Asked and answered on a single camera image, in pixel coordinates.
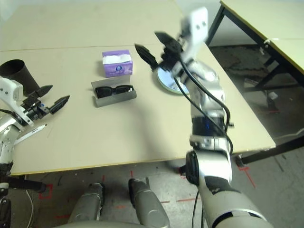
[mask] gray floor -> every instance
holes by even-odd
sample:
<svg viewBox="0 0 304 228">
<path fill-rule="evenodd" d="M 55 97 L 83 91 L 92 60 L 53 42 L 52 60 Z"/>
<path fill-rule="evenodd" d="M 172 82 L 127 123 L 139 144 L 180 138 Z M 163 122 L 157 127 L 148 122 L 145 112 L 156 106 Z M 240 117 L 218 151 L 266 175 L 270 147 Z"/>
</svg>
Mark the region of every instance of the gray floor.
<svg viewBox="0 0 304 228">
<path fill-rule="evenodd" d="M 262 56 L 257 48 L 215 47 L 212 52 L 240 91 L 245 77 L 258 80 L 268 72 L 263 66 L 267 56 Z M 292 79 L 289 75 L 280 75 L 273 82 L 285 80 Z M 267 106 L 257 105 L 265 96 L 259 92 L 246 95 L 246 99 L 275 141 L 283 143 L 293 137 L 277 137 L 297 132 L 304 126 L 304 90 L 295 88 L 276 93 L 278 98 Z M 149 182 L 168 213 L 171 227 L 190 227 L 196 188 L 176 173 L 176 168 L 183 162 L 140 163 L 30 175 L 31 180 L 51 185 L 42 195 L 30 192 L 35 206 L 32 227 L 50 228 L 65 224 L 77 199 L 91 182 L 106 185 L 102 220 L 138 223 L 128 199 L 127 182 L 131 177 Z M 245 170 L 233 164 L 232 185 L 247 194 L 276 228 L 301 228 L 304 227 L 303 163 L 304 149 L 301 148 L 251 163 Z M 13 204 L 12 227 L 26 227 L 31 207 L 25 192 L 10 190 L 9 197 Z M 197 207 L 195 227 L 200 224 L 200 207 L 201 202 Z"/>
</svg>

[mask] sunglasses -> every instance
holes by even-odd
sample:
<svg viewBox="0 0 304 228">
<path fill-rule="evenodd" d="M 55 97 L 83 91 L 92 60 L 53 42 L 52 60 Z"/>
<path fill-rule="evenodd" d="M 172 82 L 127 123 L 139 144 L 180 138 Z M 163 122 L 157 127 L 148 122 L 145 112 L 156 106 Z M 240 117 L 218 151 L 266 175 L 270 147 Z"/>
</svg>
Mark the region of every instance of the sunglasses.
<svg viewBox="0 0 304 228">
<path fill-rule="evenodd" d="M 97 98 L 103 98 L 113 94 L 123 94 L 132 90 L 134 90 L 132 85 L 119 85 L 116 88 L 102 86 L 95 89 Z"/>
</svg>

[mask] pen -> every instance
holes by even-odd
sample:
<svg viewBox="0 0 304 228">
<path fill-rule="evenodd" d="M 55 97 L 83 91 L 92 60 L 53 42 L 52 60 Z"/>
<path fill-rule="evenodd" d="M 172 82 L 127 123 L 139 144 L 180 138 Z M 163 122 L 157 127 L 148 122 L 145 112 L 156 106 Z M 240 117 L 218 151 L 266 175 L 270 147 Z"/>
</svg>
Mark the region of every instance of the pen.
<svg viewBox="0 0 304 228">
<path fill-rule="evenodd" d="M 45 128 L 46 126 L 47 126 L 47 124 L 42 125 L 42 126 L 39 126 L 39 127 L 36 127 L 35 129 L 33 129 L 32 131 L 30 131 L 29 133 L 27 133 L 27 134 L 25 134 L 24 136 L 18 138 L 18 139 L 15 141 L 14 145 L 17 145 L 19 142 L 22 142 L 23 140 L 25 140 L 25 139 L 31 137 L 32 135 L 34 135 L 34 134 L 40 132 L 40 131 L 41 131 L 43 128 Z"/>
</svg>

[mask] silver robot leg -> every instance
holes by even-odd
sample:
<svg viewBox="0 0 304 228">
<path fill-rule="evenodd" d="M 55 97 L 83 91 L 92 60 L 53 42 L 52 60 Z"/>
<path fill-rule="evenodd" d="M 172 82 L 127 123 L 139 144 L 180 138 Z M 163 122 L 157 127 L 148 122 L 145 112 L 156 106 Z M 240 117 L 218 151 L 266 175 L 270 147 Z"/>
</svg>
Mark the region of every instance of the silver robot leg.
<svg viewBox="0 0 304 228">
<path fill-rule="evenodd" d="M 161 202 L 147 184 L 130 179 L 129 193 L 140 224 L 149 228 L 170 228 L 169 218 Z"/>
<path fill-rule="evenodd" d="M 68 223 L 99 220 L 105 200 L 105 186 L 90 184 L 88 190 L 79 198 Z"/>
</svg>

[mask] black cable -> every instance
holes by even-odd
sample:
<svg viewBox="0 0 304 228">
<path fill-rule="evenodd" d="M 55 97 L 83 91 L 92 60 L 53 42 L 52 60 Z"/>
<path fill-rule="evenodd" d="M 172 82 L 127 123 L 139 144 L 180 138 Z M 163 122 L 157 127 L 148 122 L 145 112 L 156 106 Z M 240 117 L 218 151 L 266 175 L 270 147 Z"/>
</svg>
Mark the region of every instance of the black cable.
<svg viewBox="0 0 304 228">
<path fill-rule="evenodd" d="M 6 114 L 13 114 L 13 112 L 11 112 L 10 110 L 6 110 L 6 109 L 0 109 L 0 112 L 6 113 Z"/>
<path fill-rule="evenodd" d="M 214 120 L 212 120 L 201 108 L 199 108 L 189 97 L 188 95 L 183 91 L 182 87 L 180 86 L 179 82 L 177 81 L 176 78 L 174 78 L 174 81 L 177 85 L 177 87 L 180 89 L 181 93 L 185 96 L 185 98 L 187 98 L 187 100 L 200 112 L 202 113 L 208 120 L 210 120 L 214 126 L 216 126 L 223 134 L 224 136 L 227 138 L 229 144 L 230 144 L 230 154 L 232 154 L 233 152 L 233 144 L 231 139 L 229 138 L 229 136 L 227 135 L 227 133 L 220 127 L 217 125 L 216 122 L 214 122 Z"/>
<path fill-rule="evenodd" d="M 204 211 L 203 211 L 203 207 L 201 207 L 201 219 L 200 219 L 200 228 L 204 228 Z"/>
<path fill-rule="evenodd" d="M 180 63 L 181 66 L 183 68 L 183 70 L 185 71 L 185 73 L 188 75 L 188 77 L 191 79 L 192 82 L 194 82 L 194 84 L 200 88 L 205 94 L 207 94 L 209 97 L 211 97 L 216 103 L 218 103 L 226 112 L 227 115 L 227 120 L 226 120 L 226 126 L 225 126 L 225 131 L 227 131 L 229 125 L 230 125 L 230 111 L 227 108 L 227 106 L 222 103 L 220 100 L 218 100 L 212 93 L 210 93 L 201 83 L 199 83 L 197 81 L 197 79 L 192 75 L 192 73 L 189 71 L 189 69 L 187 68 L 186 64 L 183 62 L 183 60 L 181 59 L 180 56 Z"/>
<path fill-rule="evenodd" d="M 196 203 L 198 202 L 198 197 L 199 197 L 199 191 L 198 191 L 198 193 L 196 193 L 196 197 L 195 197 L 193 214 L 192 214 L 192 225 L 191 225 L 191 228 L 194 228 L 194 215 L 195 215 Z"/>
</svg>

